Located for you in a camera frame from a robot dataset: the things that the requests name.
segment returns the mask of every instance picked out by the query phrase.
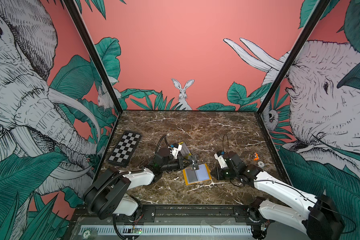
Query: black and white checkered board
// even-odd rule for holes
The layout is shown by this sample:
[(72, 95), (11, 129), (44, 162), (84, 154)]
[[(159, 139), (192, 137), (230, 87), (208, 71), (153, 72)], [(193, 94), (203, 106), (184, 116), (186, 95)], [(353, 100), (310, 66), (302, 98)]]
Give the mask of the black and white checkered board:
[(108, 162), (117, 166), (126, 167), (140, 139), (141, 134), (125, 131), (108, 159)]

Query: marble tabletop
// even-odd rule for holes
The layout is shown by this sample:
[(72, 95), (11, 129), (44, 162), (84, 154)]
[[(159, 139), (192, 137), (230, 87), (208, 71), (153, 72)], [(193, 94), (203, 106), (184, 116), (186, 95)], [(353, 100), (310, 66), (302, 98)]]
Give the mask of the marble tabletop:
[[(222, 150), (223, 135), (227, 134), (229, 147), (225, 140), (225, 149), (235, 151), (246, 164), (257, 163), (253, 160), (253, 155), (257, 152), (259, 160), (265, 164), (263, 169), (280, 179), (254, 113), (124, 111), (105, 159), (109, 158), (123, 132), (128, 130), (142, 134), (128, 170), (144, 166), (152, 159), (158, 140), (163, 134), (167, 134), (170, 144), (185, 142), (200, 164), (206, 163), (209, 169), (213, 170), (218, 166), (213, 155)], [(104, 161), (100, 174), (110, 166), (114, 165)], [(213, 177), (212, 180), (185, 185), (182, 171), (171, 174), (165, 172), (158, 182), (130, 189), (127, 194), (139, 199), (143, 204), (246, 205), (256, 196), (280, 203), (272, 196), (250, 186), (235, 187), (228, 180), (218, 181)]]

